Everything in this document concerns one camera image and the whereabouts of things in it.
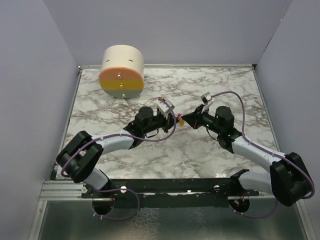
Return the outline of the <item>yellow key tag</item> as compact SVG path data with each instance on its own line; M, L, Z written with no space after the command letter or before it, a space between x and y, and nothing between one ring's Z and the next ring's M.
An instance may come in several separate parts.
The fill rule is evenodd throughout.
M179 125L180 126L183 126L185 124L185 121L183 120L183 119L181 119L180 121L179 121Z

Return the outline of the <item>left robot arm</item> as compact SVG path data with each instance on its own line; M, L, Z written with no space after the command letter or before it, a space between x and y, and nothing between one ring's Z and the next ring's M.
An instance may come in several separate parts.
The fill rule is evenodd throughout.
M101 156L119 150L130 150L142 142L151 142L148 133L175 130L179 119L168 109L141 107L134 119L121 131L106 135L90 135L85 130L78 132L57 155L61 175L74 183L85 183L97 196L106 197L112 188L110 178L96 168Z

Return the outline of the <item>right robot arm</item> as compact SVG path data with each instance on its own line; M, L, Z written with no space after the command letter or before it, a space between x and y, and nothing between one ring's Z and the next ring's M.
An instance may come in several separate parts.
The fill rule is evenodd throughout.
M193 129L205 127L217 134L219 145L232 154L242 156L265 172L246 170L230 182L229 189L240 196L247 190L274 195L284 206L290 207L300 199L312 197L315 186L302 158L295 152L285 154L262 146L243 135L234 127L235 117L227 106L209 114L208 106L201 104L194 112L181 117Z

